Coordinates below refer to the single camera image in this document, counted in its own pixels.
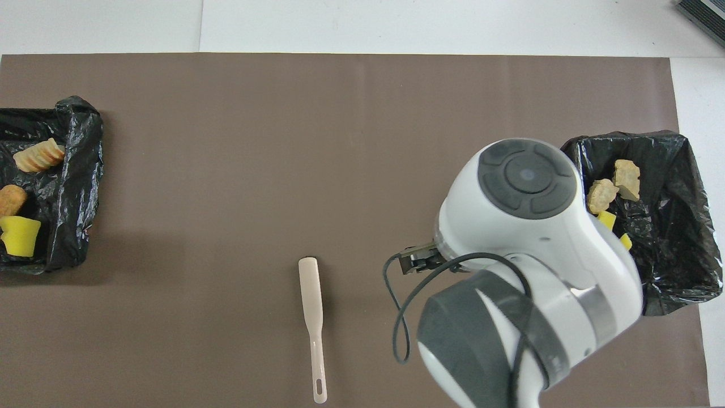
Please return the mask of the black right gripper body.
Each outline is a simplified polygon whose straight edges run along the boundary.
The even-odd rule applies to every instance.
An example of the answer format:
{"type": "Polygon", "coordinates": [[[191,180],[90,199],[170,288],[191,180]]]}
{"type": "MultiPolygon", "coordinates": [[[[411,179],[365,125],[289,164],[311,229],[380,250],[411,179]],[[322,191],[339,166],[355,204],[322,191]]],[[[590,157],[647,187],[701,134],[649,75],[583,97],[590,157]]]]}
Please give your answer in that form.
{"type": "Polygon", "coordinates": [[[438,250],[435,242],[420,246],[419,250],[419,272],[435,270],[446,262],[446,258],[438,250]]]}

